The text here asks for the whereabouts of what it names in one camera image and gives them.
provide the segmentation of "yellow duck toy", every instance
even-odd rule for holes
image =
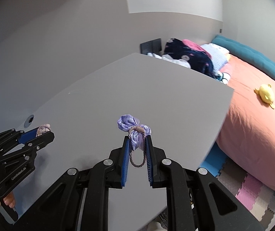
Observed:
[[[268,84],[262,84],[260,86],[260,89],[255,89],[254,92],[257,94],[257,95],[260,95],[261,99],[268,103],[269,106],[274,109],[275,108],[275,105],[274,105],[274,92],[273,90],[271,89],[271,85]]]

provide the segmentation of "metal screw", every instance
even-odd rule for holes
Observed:
[[[163,159],[163,160],[162,160],[162,163],[163,163],[164,165],[171,165],[171,164],[172,164],[172,161],[171,161],[170,159]]]
[[[67,170],[68,175],[72,176],[75,175],[77,170],[75,168],[70,168]]]
[[[103,164],[106,165],[106,166],[110,166],[113,164],[113,161],[111,159],[106,159],[103,161]]]
[[[205,168],[199,168],[198,172],[201,174],[201,175],[206,175],[208,172],[207,172],[207,169]]]

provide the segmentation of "bed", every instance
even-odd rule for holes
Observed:
[[[228,86],[234,95],[217,143],[239,166],[275,190],[275,109],[254,93],[261,84],[271,84],[275,94],[275,81],[233,55],[229,63],[234,70]]]

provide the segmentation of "pink bed sheet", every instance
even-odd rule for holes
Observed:
[[[275,81],[235,56],[229,63],[233,75],[228,86],[234,94],[217,143],[239,166],[275,190],[275,109],[254,93],[254,88],[271,84],[275,94]]]

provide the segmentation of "white table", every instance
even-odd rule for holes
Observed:
[[[26,211],[68,168],[90,168],[122,146],[117,127],[131,114],[152,129],[154,146],[183,167],[196,170],[223,123],[233,90],[196,71],[132,54],[75,82],[36,112],[29,129],[49,123],[55,140],[40,150],[36,170],[16,189]],[[141,150],[134,152],[136,163]],[[147,167],[129,165],[122,190],[109,193],[109,230],[135,231],[166,206],[165,189],[152,189]]]

